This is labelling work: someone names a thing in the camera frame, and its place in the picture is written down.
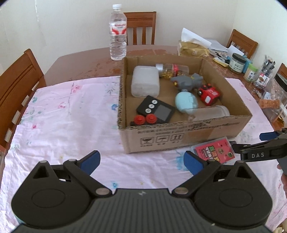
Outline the light blue case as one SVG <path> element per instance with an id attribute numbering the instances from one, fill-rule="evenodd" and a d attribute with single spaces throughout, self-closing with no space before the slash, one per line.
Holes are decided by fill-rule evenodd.
<path id="1" fill-rule="evenodd" d="M 191 92 L 181 91 L 175 97 L 175 106 L 181 113 L 193 115 L 198 109 L 198 101 Z"/>

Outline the green lid small jar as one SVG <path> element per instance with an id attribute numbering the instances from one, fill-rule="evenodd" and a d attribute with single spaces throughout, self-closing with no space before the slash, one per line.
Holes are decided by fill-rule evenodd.
<path id="1" fill-rule="evenodd" d="M 244 79 L 248 82 L 252 82 L 256 72 L 258 71 L 258 68 L 253 65 L 253 63 L 249 63 L 246 72 L 244 74 Z"/>

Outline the large clear plastic jar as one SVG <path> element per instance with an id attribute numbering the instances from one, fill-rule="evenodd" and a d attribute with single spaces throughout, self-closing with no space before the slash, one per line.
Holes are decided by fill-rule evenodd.
<path id="1" fill-rule="evenodd" d="M 259 100 L 262 109 L 273 128 L 286 128 L 286 78 L 277 73 L 272 78 Z"/>

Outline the clear water bottle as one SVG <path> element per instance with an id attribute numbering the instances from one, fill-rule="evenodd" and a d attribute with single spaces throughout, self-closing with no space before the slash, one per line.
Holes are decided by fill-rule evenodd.
<path id="1" fill-rule="evenodd" d="M 127 50 L 127 17 L 122 12 L 122 4 L 113 4 L 113 12 L 109 21 L 110 57 L 113 61 L 121 61 Z"/>

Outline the cardboard box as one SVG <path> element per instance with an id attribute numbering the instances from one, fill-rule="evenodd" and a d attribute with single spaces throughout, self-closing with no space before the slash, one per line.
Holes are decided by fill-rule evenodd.
<path id="1" fill-rule="evenodd" d="M 217 105 L 225 106 L 228 117 L 201 121 L 189 120 L 186 114 L 175 111 L 169 123 L 131 126 L 136 108 L 143 101 L 131 95 L 132 73 L 136 66 L 154 66 L 159 63 L 186 65 L 191 74 L 202 75 L 213 85 L 220 97 Z M 126 57 L 122 62 L 117 125 L 125 153 L 162 151 L 191 146 L 220 137 L 236 137 L 251 119 L 252 114 L 229 82 L 204 58 L 152 55 Z"/>

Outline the red toy truck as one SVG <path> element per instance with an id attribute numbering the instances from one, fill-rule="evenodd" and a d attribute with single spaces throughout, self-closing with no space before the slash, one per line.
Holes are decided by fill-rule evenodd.
<path id="1" fill-rule="evenodd" d="M 204 84 L 197 90 L 197 95 L 206 106 L 213 105 L 220 97 L 220 93 L 211 84 Z"/>

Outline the grey toy animal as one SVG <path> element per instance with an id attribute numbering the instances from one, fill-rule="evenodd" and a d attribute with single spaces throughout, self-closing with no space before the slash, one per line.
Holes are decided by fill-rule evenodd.
<path id="1" fill-rule="evenodd" d="M 179 75 L 170 79 L 170 82 L 176 87 L 176 89 L 182 91 L 186 90 L 191 92 L 193 89 L 201 87 L 203 77 L 197 73 L 194 73 L 191 77 L 186 75 Z"/>

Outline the wooden chair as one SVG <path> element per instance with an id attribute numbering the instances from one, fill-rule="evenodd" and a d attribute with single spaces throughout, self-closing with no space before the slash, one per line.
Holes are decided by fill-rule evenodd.
<path id="1" fill-rule="evenodd" d="M 132 44 L 137 45 L 137 29 L 142 29 L 142 45 L 146 45 L 146 29 L 151 28 L 151 45 L 155 44 L 157 12 L 126 12 L 127 28 L 132 29 Z"/>
<path id="2" fill-rule="evenodd" d="M 287 79 L 287 67 L 285 66 L 284 63 L 282 63 L 281 66 L 279 67 L 277 74 L 280 74 L 285 79 Z"/>
<path id="3" fill-rule="evenodd" d="M 23 116 L 27 103 L 36 90 L 46 86 L 44 74 L 32 52 L 27 49 L 1 75 L 1 152 L 10 148 L 16 127 Z"/>

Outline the wooden chair left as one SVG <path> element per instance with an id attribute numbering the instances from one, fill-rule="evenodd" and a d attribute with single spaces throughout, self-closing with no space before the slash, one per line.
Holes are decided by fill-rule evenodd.
<path id="1" fill-rule="evenodd" d="M 10 148 L 16 127 L 23 116 L 27 103 L 36 90 L 46 86 L 44 74 L 32 52 L 27 49 L 1 75 L 1 152 Z"/>

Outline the white plastic bottle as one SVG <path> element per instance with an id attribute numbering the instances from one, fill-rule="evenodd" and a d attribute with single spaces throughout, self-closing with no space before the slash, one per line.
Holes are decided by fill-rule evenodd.
<path id="1" fill-rule="evenodd" d="M 132 74 L 131 95 L 136 98 L 160 94 L 159 71 L 154 66 L 136 66 Z"/>

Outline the clear small bottle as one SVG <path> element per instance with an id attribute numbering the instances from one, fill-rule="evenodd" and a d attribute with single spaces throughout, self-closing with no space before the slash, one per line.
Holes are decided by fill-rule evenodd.
<path id="1" fill-rule="evenodd" d="M 195 111 L 188 116 L 188 120 L 203 121 L 203 120 L 210 120 L 229 116 L 230 112 L 227 109 L 227 107 L 223 105 L 216 105 L 211 107 L 195 109 Z"/>

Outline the wooden chair far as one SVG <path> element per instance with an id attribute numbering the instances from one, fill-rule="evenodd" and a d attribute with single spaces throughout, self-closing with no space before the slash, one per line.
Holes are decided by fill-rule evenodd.
<path id="1" fill-rule="evenodd" d="M 132 29 L 132 44 L 137 45 L 137 29 L 142 29 L 142 45 L 146 45 L 146 29 L 151 28 L 151 45 L 155 44 L 157 12 L 126 12 L 127 28 Z"/>

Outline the capsule bottle silver lid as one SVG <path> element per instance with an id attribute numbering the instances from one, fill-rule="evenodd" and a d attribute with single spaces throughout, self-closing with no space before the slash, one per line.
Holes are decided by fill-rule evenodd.
<path id="1" fill-rule="evenodd" d="M 171 79 L 180 75 L 188 75 L 189 67 L 177 64 L 156 64 L 160 78 Z"/>

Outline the wooden chair corner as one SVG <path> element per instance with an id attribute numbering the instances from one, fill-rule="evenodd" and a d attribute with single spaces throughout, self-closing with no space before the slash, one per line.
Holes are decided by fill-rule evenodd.
<path id="1" fill-rule="evenodd" d="M 233 29 L 227 43 L 227 47 L 230 45 L 235 47 L 239 46 L 239 50 L 244 52 L 247 58 L 251 59 L 257 49 L 258 42 L 250 39 L 236 29 Z"/>

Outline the red card box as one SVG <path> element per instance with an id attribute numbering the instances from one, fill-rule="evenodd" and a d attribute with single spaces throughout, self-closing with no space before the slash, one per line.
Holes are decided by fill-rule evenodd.
<path id="1" fill-rule="evenodd" d="M 235 158 L 234 150 L 227 137 L 193 145 L 191 146 L 191 152 L 202 160 L 213 159 L 222 164 Z"/>

